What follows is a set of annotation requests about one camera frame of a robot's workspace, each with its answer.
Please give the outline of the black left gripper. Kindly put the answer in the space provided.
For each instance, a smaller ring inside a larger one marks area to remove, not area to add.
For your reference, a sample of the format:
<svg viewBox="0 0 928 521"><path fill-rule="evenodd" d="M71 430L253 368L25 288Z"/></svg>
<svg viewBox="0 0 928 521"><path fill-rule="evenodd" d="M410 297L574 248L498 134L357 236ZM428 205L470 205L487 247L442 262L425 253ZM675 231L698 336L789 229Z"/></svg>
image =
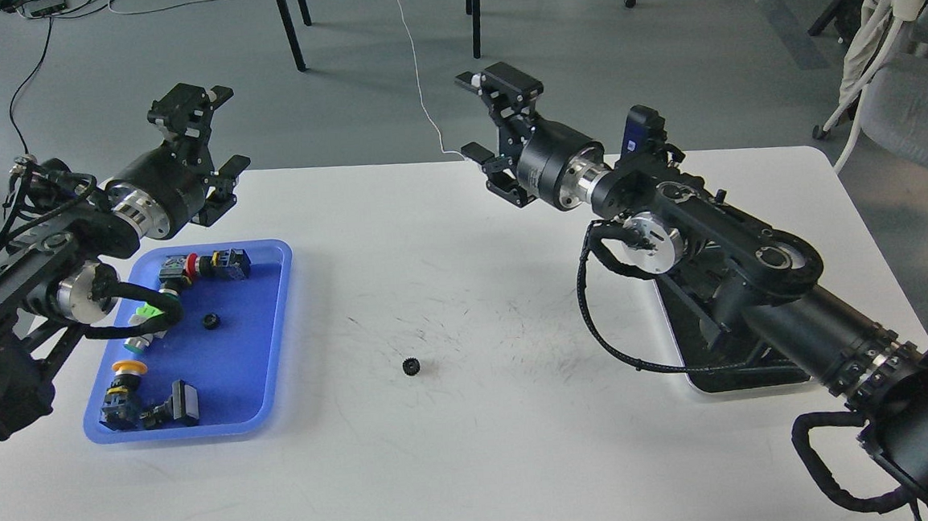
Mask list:
<svg viewBox="0 0 928 521"><path fill-rule="evenodd" d="M213 113L233 96L231 87L176 84L152 102L149 123L166 145L142 154L103 183L112 212L139 238L166 241L190 222L211 227L238 201L232 191L251 158L234 154L213 174L199 163L211 158Z"/></svg>

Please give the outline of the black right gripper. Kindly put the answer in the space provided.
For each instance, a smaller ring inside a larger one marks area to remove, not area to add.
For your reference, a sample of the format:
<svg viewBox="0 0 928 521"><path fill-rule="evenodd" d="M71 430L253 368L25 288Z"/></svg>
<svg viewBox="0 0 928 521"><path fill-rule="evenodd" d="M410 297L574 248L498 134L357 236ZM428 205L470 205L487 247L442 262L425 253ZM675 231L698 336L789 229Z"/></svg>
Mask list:
<svg viewBox="0 0 928 521"><path fill-rule="evenodd" d="M603 160L604 146L562 122L537 120L541 80L504 62L463 72L455 81L482 99L498 129L501 155L477 142L460 150L485 174L490 192L517 208L537 198L560 211L592 201L602 176L612 171ZM506 173L514 169L517 180Z"/></svg>

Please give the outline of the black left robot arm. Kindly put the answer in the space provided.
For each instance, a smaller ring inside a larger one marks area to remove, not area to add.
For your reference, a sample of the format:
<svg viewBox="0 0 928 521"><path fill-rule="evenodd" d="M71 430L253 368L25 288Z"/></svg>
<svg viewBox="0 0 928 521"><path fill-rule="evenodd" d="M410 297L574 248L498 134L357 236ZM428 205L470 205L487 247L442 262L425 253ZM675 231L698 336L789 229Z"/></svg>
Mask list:
<svg viewBox="0 0 928 521"><path fill-rule="evenodd" d="M132 256L144 237L211 227L235 205L249 159L216 169L209 149L213 114L233 93L176 84L148 112L162 143L105 181L56 158L15 160L0 231L0 441L51 413L55 375L80 339L169 330L183 318L178 289L199 267L235 267L184 261L163 289L146 289L101 260Z"/></svg>

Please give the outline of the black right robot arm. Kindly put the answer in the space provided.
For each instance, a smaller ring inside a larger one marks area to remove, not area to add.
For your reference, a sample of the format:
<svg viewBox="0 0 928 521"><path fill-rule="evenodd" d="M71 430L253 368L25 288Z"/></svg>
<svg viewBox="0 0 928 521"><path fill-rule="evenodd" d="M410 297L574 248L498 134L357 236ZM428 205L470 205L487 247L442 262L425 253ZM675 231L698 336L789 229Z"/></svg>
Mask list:
<svg viewBox="0 0 928 521"><path fill-rule="evenodd" d="M844 399L842 412L795 419L791 441L837 506L884 514L928 508L928 350L858 312L819 285L823 260L802 237L775 229L724 191L680 169L665 120L639 105L626 115L622 152L536 109L541 80L507 63L463 72L458 84L482 99L497 126L498 152L468 143L462 156L487 175L488 190L522 208L536 199L568 211L589 204L577 269L587 330L638 371L698 374L798 369ZM594 255L619 276L653 280L695 316L716 362L668 366L628 356L601 338L585 290Z"/></svg>

